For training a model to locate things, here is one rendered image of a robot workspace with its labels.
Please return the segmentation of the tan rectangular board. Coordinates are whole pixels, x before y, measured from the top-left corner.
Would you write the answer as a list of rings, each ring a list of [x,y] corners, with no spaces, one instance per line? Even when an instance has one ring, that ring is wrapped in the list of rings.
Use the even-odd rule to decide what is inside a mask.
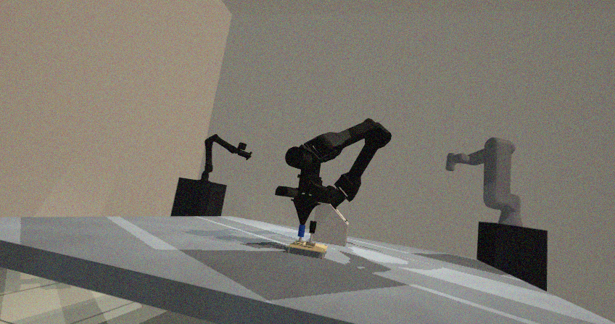
[[[305,250],[310,250],[310,251],[314,251],[314,252],[322,252],[321,255],[321,259],[323,259],[323,253],[326,252],[327,249],[327,245],[322,245],[322,244],[316,244],[312,243],[312,238],[313,238],[313,233],[315,233],[315,228],[316,228],[316,221],[310,221],[310,240],[308,242],[302,241],[302,237],[304,237],[304,233],[305,233],[305,225],[300,225],[299,226],[299,231],[298,231],[298,236],[299,236],[299,240],[293,242],[292,244],[288,245],[288,253],[290,251],[290,247],[293,248],[297,248],[297,249],[305,249]]]

